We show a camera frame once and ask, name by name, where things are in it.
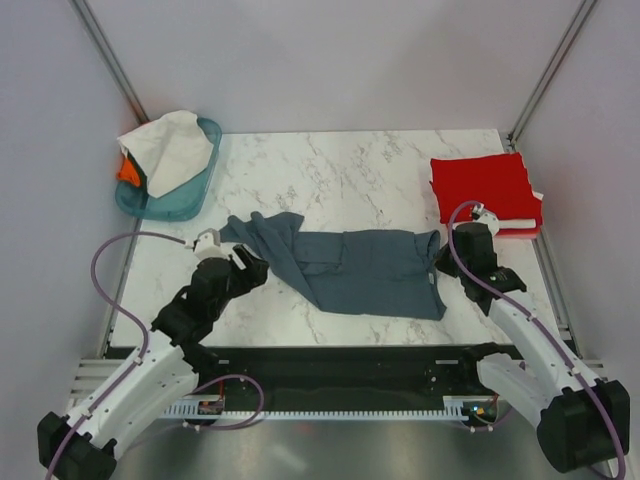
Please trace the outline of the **grey-blue t-shirt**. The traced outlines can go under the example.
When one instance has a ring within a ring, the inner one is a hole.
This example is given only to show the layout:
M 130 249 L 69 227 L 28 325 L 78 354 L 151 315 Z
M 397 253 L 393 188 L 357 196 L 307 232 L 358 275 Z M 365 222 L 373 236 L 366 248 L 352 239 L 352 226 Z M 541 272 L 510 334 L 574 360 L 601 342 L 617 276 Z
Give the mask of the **grey-blue t-shirt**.
M 232 215 L 221 240 L 244 244 L 273 274 L 323 312 L 440 321 L 436 230 L 308 232 L 305 217 L 282 212 L 247 221 Z

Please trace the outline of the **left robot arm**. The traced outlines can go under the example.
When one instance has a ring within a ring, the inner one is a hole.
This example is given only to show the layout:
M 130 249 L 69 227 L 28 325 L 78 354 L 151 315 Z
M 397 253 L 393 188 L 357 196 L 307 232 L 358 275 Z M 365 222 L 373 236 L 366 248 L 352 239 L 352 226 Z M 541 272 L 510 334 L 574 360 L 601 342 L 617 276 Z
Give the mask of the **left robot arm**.
M 140 347 L 67 414 L 37 426 L 48 479 L 107 479 L 133 441 L 180 398 L 219 382 L 216 355 L 201 343 L 230 301 L 263 285 L 269 265 L 236 245 L 203 254 L 188 285 L 164 306 Z

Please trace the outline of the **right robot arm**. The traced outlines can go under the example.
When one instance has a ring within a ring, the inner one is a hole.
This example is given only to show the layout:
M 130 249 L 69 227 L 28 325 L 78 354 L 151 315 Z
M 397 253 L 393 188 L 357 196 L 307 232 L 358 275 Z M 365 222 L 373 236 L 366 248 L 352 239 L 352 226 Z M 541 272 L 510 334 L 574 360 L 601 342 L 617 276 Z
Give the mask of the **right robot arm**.
M 486 388 L 503 398 L 536 433 L 541 451 L 560 473 L 617 460 L 626 473 L 630 396 L 605 380 L 541 321 L 517 273 L 499 265 L 489 227 L 466 222 L 452 228 L 436 256 L 439 272 L 460 281 L 467 298 L 510 339 L 525 365 L 494 343 L 469 348 L 458 368 L 467 392 Z

